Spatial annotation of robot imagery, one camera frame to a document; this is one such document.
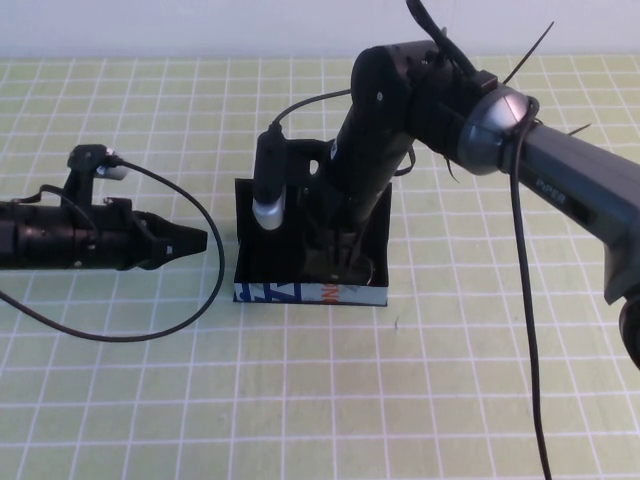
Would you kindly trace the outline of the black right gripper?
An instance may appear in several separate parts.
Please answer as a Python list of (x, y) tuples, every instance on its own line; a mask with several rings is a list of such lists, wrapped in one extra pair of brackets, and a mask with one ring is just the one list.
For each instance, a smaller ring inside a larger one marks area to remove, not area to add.
[(305, 272), (359, 283), (361, 231), (406, 156), (404, 141), (300, 141), (298, 153), (319, 162), (308, 192), (299, 196), (305, 233)]

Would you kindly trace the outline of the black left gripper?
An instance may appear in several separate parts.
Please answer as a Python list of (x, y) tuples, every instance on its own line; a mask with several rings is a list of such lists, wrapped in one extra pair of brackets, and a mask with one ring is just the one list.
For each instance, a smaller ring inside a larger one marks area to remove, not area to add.
[(155, 270), (207, 247), (206, 231), (137, 211), (124, 199), (94, 205), (86, 215), (71, 211), (68, 236), (69, 265), (85, 269)]

